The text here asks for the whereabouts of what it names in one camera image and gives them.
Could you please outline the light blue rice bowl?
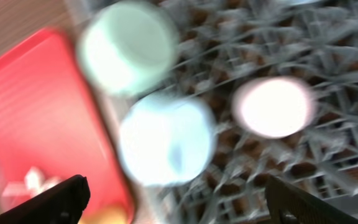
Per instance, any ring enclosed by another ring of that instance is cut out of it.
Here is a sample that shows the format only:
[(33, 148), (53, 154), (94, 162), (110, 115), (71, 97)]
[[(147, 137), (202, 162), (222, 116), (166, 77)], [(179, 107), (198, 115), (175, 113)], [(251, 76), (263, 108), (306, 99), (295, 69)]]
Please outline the light blue rice bowl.
[(119, 161), (126, 175), (143, 186), (185, 184), (211, 162), (217, 145), (215, 127), (204, 100), (150, 94), (121, 122)]

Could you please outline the mint green bowl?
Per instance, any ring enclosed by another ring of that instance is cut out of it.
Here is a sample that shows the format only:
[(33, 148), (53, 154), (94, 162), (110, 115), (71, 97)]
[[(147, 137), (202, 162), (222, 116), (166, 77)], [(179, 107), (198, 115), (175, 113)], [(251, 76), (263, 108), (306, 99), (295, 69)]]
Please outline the mint green bowl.
[(78, 40), (85, 77), (112, 95), (136, 96), (166, 79), (178, 58), (179, 33), (163, 9), (119, 1), (100, 11)]

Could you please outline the white plastic fork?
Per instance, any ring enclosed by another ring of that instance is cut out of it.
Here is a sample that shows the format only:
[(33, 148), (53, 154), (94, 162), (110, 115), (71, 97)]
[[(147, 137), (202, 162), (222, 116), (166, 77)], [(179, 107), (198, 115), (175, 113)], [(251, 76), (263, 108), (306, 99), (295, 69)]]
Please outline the white plastic fork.
[(24, 180), (10, 182), (2, 191), (4, 197), (29, 196), (31, 198), (51, 189), (62, 181), (60, 177), (46, 178), (37, 167), (31, 167), (24, 176)]

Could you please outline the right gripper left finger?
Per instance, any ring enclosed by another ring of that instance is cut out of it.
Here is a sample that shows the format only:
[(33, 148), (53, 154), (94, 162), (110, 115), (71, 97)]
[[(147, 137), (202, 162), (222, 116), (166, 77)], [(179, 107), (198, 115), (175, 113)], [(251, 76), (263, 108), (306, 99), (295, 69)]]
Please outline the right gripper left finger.
[(77, 224), (90, 197), (87, 178), (74, 175), (0, 214), (0, 224)]

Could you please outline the yellow plastic cup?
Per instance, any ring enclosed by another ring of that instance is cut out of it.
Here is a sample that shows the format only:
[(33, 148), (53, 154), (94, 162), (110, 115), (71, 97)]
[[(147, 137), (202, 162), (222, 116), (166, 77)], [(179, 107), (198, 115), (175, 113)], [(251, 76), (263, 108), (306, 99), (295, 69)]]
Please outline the yellow plastic cup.
[(99, 207), (94, 210), (85, 210), (78, 224), (129, 224), (130, 216), (120, 204)]

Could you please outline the white plastic cup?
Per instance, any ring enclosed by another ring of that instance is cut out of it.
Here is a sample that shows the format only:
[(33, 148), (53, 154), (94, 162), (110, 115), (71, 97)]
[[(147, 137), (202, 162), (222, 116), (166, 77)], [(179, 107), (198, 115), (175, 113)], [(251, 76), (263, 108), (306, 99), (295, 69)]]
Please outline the white plastic cup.
[(232, 97), (231, 112), (240, 127), (267, 139), (301, 131), (317, 111), (317, 96), (299, 78), (257, 78), (241, 85)]

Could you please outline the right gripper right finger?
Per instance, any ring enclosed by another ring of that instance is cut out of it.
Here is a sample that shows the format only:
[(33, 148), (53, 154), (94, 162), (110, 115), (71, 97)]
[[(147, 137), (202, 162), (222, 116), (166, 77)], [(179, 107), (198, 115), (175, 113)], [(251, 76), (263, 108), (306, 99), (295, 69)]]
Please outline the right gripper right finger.
[(358, 219), (272, 175), (265, 198), (272, 223), (358, 224)]

